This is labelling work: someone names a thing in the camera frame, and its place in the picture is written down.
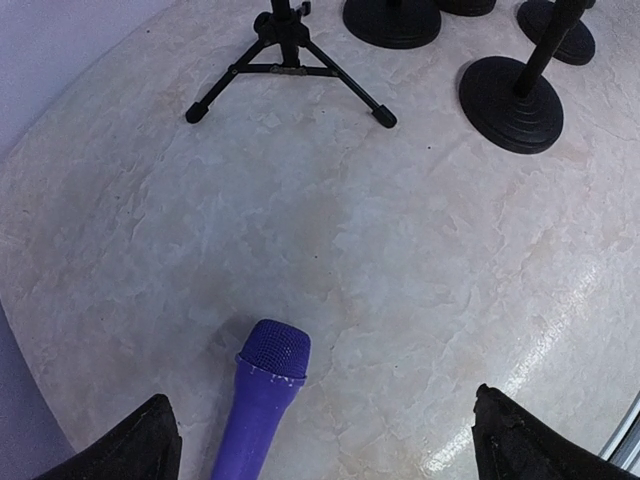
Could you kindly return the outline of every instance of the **wall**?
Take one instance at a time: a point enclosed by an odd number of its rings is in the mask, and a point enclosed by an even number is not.
[[[73,455],[45,403],[0,305],[0,476],[27,480]]]
[[[65,87],[174,0],[0,0],[0,161]]]

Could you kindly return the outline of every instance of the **microphone stand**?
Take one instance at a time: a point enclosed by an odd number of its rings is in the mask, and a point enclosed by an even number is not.
[[[590,6],[593,6],[593,0],[590,0],[587,8]],[[518,25],[536,45],[540,43],[551,22],[553,8],[554,4],[546,0],[528,0],[518,9]],[[596,41],[593,35],[582,21],[578,21],[576,26],[569,30],[553,56],[569,65],[586,65],[595,54]]]
[[[355,80],[338,66],[320,47],[311,41],[309,29],[301,19],[311,13],[311,2],[304,2],[293,10],[289,0],[271,0],[272,12],[262,12],[253,29],[258,40],[232,64],[227,72],[199,102],[185,114],[189,123],[198,123],[209,111],[209,106],[225,88],[243,73],[271,73],[280,75],[328,77],[341,80],[353,93],[371,108],[374,118],[384,127],[393,128],[398,120],[384,105],[377,103]],[[280,45],[281,64],[251,63],[265,48]],[[324,67],[300,64],[300,48],[306,48]]]
[[[442,24],[434,0],[347,0],[342,19],[363,42],[391,49],[427,45]]]
[[[526,65],[506,57],[473,63],[462,76],[460,104],[473,126],[490,141],[522,154],[540,153],[562,133],[562,103],[542,76],[588,0],[557,0],[553,16]]]

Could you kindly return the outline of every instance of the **microphone handle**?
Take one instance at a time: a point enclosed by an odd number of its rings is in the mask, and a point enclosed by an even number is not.
[[[233,406],[211,480],[256,480],[287,407],[304,380],[254,367],[239,356]]]

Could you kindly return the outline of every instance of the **marble floor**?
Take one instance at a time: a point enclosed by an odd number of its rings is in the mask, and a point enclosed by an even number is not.
[[[456,98],[470,61],[532,51],[507,0],[444,15],[406,52],[316,2],[313,38],[393,130],[339,82],[291,77],[241,78],[188,125],[267,7],[178,2],[0,167],[0,295],[74,447],[164,392],[181,478],[207,478],[233,356],[272,317],[313,354],[264,480],[475,478],[483,382],[597,453],[638,391],[640,6],[586,13],[597,56],[550,65],[565,131],[531,157],[482,138]]]

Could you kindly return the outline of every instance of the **microphone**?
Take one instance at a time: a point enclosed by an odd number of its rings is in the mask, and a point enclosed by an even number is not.
[[[260,320],[236,355],[233,406],[211,480],[256,480],[286,408],[306,380],[311,339]]]

